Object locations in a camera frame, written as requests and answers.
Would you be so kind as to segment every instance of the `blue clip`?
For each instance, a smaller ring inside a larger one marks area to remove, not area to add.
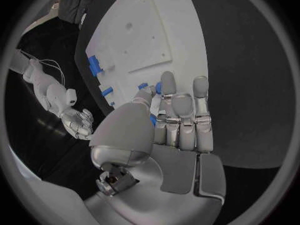
[[[113,88],[110,86],[108,89],[105,89],[103,92],[102,92],[102,96],[106,96],[107,94],[110,94],[112,93],[114,90]]]
[[[150,120],[151,120],[153,126],[155,127],[157,118],[156,118],[156,116],[155,116],[154,114],[152,114],[152,113],[150,114]]]
[[[148,83],[143,82],[142,84],[137,86],[139,90],[141,90],[142,88],[148,87]]]
[[[155,90],[157,94],[161,94],[162,93],[162,83],[158,82],[155,86]]]
[[[88,61],[89,61],[89,64],[90,64],[89,69],[90,69],[90,71],[91,71],[91,73],[94,77],[97,76],[97,73],[102,73],[103,72],[103,69],[100,68],[99,61],[98,61],[98,59],[96,58],[95,55],[89,57]]]

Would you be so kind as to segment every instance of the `black background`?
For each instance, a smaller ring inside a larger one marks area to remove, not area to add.
[[[1,36],[8,35],[9,29],[4,31],[3,29],[9,24],[13,23],[16,19],[13,14],[16,13],[20,4],[23,4],[26,0],[1,0]],[[296,45],[299,44],[299,21],[298,21],[298,7],[299,0],[267,0],[275,6],[276,10],[279,11],[279,14],[283,18],[284,23],[289,26],[289,31],[292,34],[292,38]],[[3,221],[9,221],[10,224],[16,224],[22,222],[22,224],[37,224],[34,219],[27,213],[23,206],[18,202],[15,195],[12,193],[9,188],[4,176],[1,174],[0,177],[1,184],[1,219]],[[291,186],[289,192],[286,194],[282,202],[277,206],[273,211],[271,216],[263,223],[264,225],[277,224],[280,221],[297,223],[300,221],[298,217],[298,206],[297,202],[299,200],[300,188],[300,174],[298,173],[293,185]]]

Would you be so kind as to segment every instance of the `cable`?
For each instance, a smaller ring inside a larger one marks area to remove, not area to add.
[[[25,52],[25,51],[23,51],[23,50],[21,50],[21,49],[20,49],[20,52],[23,53],[24,55],[28,56],[28,57],[31,58],[31,59],[34,59],[34,60],[39,61],[41,64],[44,64],[44,65],[47,65],[47,66],[49,66],[49,67],[52,67],[52,68],[55,68],[55,69],[59,70],[59,72],[60,72],[60,77],[61,77],[61,84],[62,84],[63,86],[65,86],[65,83],[66,83],[65,75],[64,75],[64,73],[63,73],[63,70],[61,69],[61,66],[59,65],[59,63],[58,63],[57,61],[52,60],[52,59],[42,59],[42,60],[40,60],[40,59],[36,58],[35,56],[33,56],[33,55],[31,55],[31,54],[29,54],[29,53],[27,53],[27,52]],[[57,66],[52,65],[52,64],[49,64],[49,63],[47,63],[47,62],[53,62],[53,63],[55,63]]]

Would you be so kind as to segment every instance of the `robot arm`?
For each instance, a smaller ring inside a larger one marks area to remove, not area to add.
[[[53,76],[44,73],[39,60],[28,59],[20,50],[15,51],[10,69],[33,84],[34,94],[42,107],[60,118],[74,138],[91,139],[93,116],[87,109],[79,112],[72,108],[77,101],[74,89],[66,89]]]

